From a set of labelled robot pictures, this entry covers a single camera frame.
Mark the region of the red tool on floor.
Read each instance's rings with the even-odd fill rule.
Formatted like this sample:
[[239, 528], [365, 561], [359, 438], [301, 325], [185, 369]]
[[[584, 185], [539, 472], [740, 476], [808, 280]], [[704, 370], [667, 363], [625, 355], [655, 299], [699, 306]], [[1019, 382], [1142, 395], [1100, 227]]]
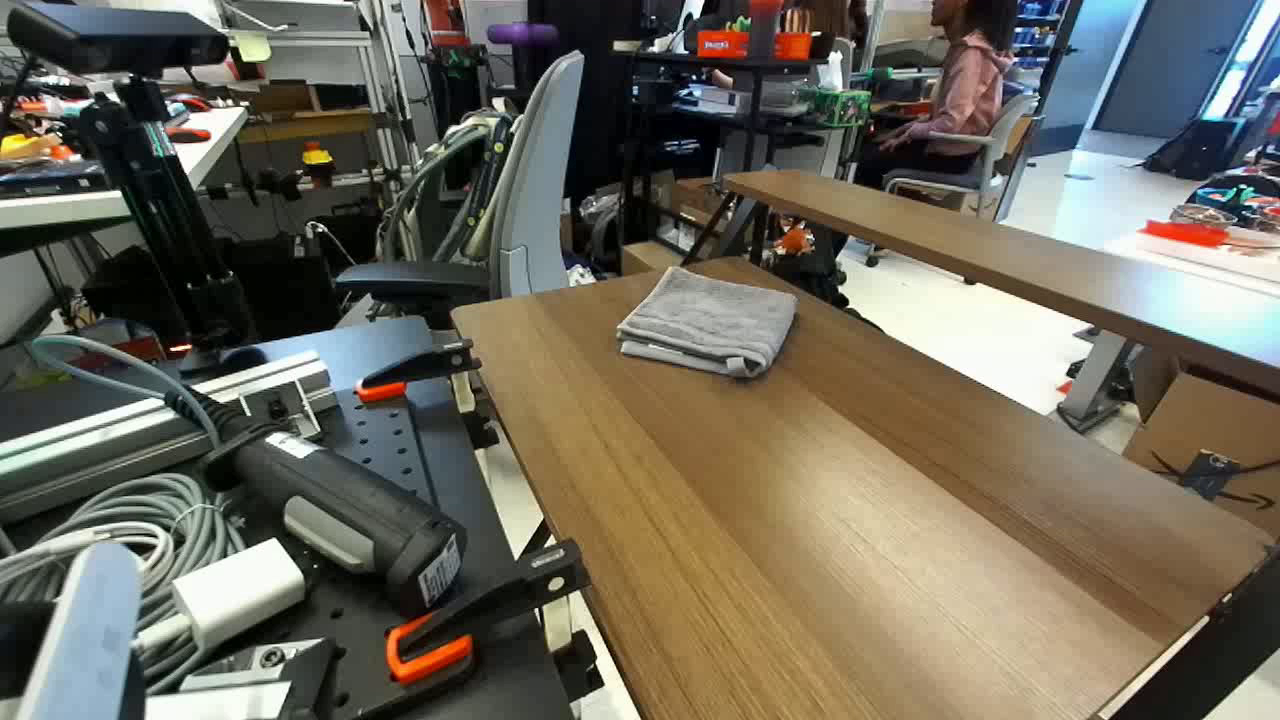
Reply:
[[1226, 242], [1226, 227], [1214, 227], [1214, 222], [1146, 221], [1142, 233], [1155, 240], [1177, 240], [1177, 242], [1194, 242], [1194, 248]]

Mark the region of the grey office chair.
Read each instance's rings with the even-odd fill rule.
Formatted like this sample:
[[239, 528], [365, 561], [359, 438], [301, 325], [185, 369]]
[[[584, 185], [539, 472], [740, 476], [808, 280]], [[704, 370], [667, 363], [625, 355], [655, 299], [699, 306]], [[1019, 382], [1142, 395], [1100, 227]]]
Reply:
[[[338, 290], [442, 325], [454, 302], [537, 296], [566, 282], [561, 251], [584, 56], [557, 56], [521, 117], [475, 110], [468, 133], [435, 140], [375, 227], [375, 261], [337, 275]], [[442, 168], [485, 146], [465, 201], [439, 208]]]

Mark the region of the black tripod stand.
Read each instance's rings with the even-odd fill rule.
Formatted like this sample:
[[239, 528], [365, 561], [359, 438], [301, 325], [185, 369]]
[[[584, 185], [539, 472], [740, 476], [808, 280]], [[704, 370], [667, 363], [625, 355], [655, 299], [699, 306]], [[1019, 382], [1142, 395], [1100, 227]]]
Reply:
[[163, 290], [194, 347], [228, 347], [255, 337], [236, 268], [217, 248], [194, 188], [166, 140], [166, 102], [153, 75], [97, 93], [74, 117], [97, 162], [125, 196], [130, 222], [153, 251]]

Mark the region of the cardboard box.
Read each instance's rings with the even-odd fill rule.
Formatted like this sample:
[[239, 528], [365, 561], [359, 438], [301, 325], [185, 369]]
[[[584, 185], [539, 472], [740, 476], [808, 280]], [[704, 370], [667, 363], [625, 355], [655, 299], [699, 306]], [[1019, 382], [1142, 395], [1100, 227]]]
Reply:
[[1122, 454], [1280, 535], [1274, 398], [1179, 370]]

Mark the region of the orange black clamp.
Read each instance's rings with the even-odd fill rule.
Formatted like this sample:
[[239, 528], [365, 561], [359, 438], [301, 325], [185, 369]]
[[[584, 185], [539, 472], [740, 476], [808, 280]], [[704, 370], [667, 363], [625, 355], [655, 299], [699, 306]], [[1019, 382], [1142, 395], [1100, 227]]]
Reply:
[[459, 668], [475, 651], [475, 635], [513, 616], [527, 616], [586, 582], [586, 568], [572, 540], [521, 556], [481, 596], [442, 605], [426, 616], [393, 624], [382, 635], [382, 668], [398, 688]]
[[426, 347], [406, 358], [395, 358], [354, 382], [359, 404], [393, 404], [404, 398], [414, 380], [439, 380], [468, 370], [475, 363], [468, 345]]

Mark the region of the grey folded towel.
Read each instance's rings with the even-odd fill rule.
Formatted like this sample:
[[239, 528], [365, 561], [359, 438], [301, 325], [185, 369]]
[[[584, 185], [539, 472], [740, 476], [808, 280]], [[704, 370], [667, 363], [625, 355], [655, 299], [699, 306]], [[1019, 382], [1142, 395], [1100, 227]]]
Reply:
[[791, 325], [787, 290], [662, 268], [614, 325], [614, 338], [625, 355], [756, 380], [779, 355]]

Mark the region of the orange black clamp near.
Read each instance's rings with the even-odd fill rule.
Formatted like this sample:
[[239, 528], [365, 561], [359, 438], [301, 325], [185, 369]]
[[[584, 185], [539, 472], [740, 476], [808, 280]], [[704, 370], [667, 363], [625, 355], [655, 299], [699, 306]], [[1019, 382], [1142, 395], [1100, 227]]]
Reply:
[[475, 651], [475, 635], [513, 616], [527, 616], [586, 582], [586, 568], [572, 540], [521, 556], [481, 596], [442, 605], [426, 616], [393, 624], [382, 635], [382, 668], [398, 688], [459, 668]]

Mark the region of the orange storage bin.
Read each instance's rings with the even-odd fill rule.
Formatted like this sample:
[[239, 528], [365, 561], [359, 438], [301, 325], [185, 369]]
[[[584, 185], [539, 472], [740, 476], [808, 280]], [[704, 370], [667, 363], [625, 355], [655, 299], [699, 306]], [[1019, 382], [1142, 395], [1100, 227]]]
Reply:
[[699, 59], [742, 59], [748, 56], [748, 33], [704, 29], [704, 33], [693, 35], [693, 56], [699, 56]]

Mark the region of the aluminium extrusion rail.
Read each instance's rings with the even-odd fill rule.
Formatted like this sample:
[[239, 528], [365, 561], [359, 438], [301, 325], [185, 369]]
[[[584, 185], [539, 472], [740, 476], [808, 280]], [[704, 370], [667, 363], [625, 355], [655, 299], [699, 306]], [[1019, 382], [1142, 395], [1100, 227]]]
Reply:
[[[201, 380], [201, 392], [242, 415], [279, 406], [301, 436], [317, 436], [320, 415], [337, 404], [328, 363], [317, 351]], [[163, 398], [130, 398], [24, 430], [0, 445], [0, 519], [17, 523], [203, 452], [203, 426]]]

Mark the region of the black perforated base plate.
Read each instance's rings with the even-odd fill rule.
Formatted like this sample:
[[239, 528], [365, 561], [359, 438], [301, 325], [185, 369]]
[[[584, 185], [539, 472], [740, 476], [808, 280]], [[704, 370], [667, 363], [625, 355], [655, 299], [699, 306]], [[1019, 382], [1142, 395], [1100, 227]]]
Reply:
[[375, 577], [395, 624], [379, 640], [393, 697], [354, 720], [424, 720], [481, 700], [459, 720], [563, 720], [566, 693], [546, 668], [545, 693], [521, 684], [514, 644], [537, 613], [584, 580], [580, 552], [552, 545], [507, 561], [485, 582], [465, 577], [468, 535], [454, 516], [366, 465], [294, 436], [273, 410], [217, 404], [223, 445], [209, 459], [213, 488], [242, 482], [279, 523], [351, 577]]

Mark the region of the light wooden chair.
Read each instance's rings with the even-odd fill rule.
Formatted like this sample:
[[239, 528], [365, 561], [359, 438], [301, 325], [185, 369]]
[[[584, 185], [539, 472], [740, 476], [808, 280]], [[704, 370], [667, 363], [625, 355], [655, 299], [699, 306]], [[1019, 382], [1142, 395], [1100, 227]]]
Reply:
[[947, 202], [981, 221], [1002, 221], [1035, 128], [1039, 128], [1035, 102], [1023, 97], [1011, 97], [1001, 107], [992, 133], [975, 137], [975, 160], [967, 173], [894, 168], [885, 174], [885, 188], [893, 196]]

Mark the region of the white power adapter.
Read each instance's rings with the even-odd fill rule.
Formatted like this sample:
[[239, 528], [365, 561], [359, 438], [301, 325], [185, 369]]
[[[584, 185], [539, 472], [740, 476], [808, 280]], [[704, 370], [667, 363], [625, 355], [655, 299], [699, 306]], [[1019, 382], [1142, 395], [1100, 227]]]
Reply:
[[201, 646], [217, 646], [303, 598], [303, 572], [279, 540], [194, 568], [173, 596]]

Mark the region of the orange black clamp far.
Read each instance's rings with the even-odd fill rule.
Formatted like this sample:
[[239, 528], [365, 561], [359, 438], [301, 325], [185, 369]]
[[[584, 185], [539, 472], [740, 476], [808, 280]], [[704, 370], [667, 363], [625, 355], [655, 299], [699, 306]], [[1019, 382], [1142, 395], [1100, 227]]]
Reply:
[[354, 382], [359, 404], [393, 404], [404, 398], [414, 380], [439, 380], [468, 370], [475, 363], [468, 345], [426, 347], [406, 358], [395, 358]]

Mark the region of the person in pink hoodie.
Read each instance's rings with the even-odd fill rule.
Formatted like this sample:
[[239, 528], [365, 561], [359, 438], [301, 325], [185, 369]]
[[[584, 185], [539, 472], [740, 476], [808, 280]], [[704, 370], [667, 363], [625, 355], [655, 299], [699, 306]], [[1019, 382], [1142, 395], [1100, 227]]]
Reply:
[[947, 38], [936, 98], [922, 117], [863, 144], [855, 180], [866, 188], [881, 188], [894, 168], [967, 173], [981, 137], [1001, 121], [1014, 0], [933, 0], [933, 23]]

